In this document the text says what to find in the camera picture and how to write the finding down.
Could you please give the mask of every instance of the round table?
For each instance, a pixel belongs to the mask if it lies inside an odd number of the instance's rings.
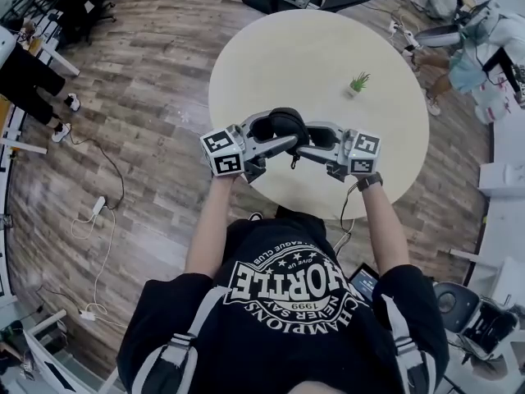
[[[346,93],[362,71],[367,88]],[[394,203],[413,184],[428,146],[425,99],[412,70],[379,34],[327,11],[293,10],[265,16],[242,29],[222,50],[209,87],[214,127],[240,124],[277,107],[299,111],[305,122],[332,121],[343,128],[381,137],[377,170]],[[286,208],[319,218],[339,218],[346,192],[355,183],[326,174],[326,166],[291,156],[267,160],[253,188]],[[366,214],[356,190],[345,218]]]

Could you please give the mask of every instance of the black pants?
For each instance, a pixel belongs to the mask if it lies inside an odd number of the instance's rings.
[[[53,107],[37,94],[39,87],[57,96],[66,80],[17,44],[0,69],[0,94],[42,124],[48,124]]]
[[[322,219],[307,213],[294,212],[282,206],[279,206],[274,219],[262,219],[249,221],[240,219],[228,226],[226,232],[226,247],[222,262],[225,263],[231,259],[239,249],[246,236],[248,236],[256,227],[275,226],[292,226],[300,231],[307,233],[316,245],[332,259],[336,260],[336,253],[326,240],[326,228]]]

